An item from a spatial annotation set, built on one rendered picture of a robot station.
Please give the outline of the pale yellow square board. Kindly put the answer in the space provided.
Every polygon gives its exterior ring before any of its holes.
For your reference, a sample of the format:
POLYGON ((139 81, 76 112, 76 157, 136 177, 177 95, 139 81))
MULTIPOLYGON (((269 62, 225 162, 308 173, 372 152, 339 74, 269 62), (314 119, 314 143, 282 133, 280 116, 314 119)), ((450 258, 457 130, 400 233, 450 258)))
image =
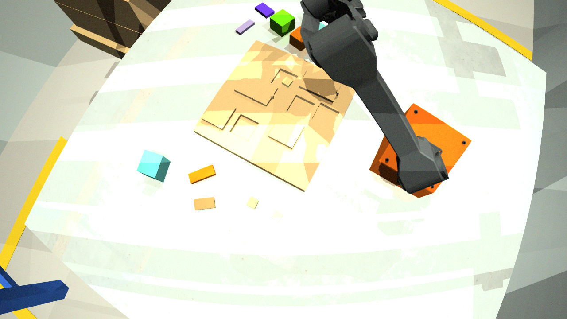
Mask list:
POLYGON ((305 192, 355 92, 256 40, 193 131, 305 192))

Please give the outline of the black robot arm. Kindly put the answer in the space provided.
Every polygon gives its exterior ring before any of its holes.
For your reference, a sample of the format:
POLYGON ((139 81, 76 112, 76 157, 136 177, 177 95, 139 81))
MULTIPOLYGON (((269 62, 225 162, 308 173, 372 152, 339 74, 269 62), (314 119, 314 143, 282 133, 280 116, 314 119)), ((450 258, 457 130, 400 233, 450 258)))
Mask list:
POLYGON ((411 195, 449 179, 442 149, 416 136, 377 70, 362 2, 302 0, 300 6, 304 12, 300 36, 309 57, 332 80, 356 91, 397 155, 397 183, 402 189, 411 195), (328 25, 319 30, 323 21, 328 25))

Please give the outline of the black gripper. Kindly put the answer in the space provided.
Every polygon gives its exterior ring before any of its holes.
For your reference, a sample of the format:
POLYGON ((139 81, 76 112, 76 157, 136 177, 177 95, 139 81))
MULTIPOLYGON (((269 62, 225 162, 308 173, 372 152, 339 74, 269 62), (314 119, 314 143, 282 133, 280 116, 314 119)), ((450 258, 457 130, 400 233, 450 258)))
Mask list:
MULTIPOLYGON (((334 21, 336 20, 335 13, 332 14, 332 18, 334 19, 334 21)), ((376 28, 374 27, 374 25, 371 23, 371 21, 369 19, 365 19, 364 21, 366 22, 366 25, 369 28, 371 35, 373 36, 373 39, 371 40, 371 42, 376 41, 377 37, 378 37, 378 31, 376 30, 376 28)))

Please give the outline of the purple flat block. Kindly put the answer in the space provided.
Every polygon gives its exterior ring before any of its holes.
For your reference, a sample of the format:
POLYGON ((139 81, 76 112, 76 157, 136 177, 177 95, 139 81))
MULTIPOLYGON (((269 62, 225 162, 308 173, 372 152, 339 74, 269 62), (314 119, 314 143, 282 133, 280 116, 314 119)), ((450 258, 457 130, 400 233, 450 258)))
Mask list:
POLYGON ((275 11, 268 7, 266 4, 261 3, 258 6, 255 6, 255 10, 261 14, 264 18, 268 18, 275 14, 275 11))

